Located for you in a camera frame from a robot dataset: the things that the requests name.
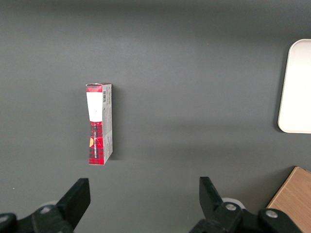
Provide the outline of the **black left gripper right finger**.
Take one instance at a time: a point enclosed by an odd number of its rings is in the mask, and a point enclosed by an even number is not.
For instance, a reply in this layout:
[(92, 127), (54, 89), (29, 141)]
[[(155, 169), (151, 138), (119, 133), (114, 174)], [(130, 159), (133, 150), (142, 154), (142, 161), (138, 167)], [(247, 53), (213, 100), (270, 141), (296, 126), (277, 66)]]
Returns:
[(205, 218), (191, 233), (299, 233), (284, 212), (264, 208), (252, 214), (232, 201), (223, 201), (209, 177), (199, 179), (199, 201)]

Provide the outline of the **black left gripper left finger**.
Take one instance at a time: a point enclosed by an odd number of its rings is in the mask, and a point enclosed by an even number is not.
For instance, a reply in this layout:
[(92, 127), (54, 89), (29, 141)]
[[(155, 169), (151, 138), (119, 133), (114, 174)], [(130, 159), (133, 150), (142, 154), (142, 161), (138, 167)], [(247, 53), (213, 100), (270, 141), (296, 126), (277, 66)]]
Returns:
[(88, 178), (79, 178), (56, 204), (46, 204), (23, 219), (0, 215), (2, 233), (72, 233), (90, 204)]

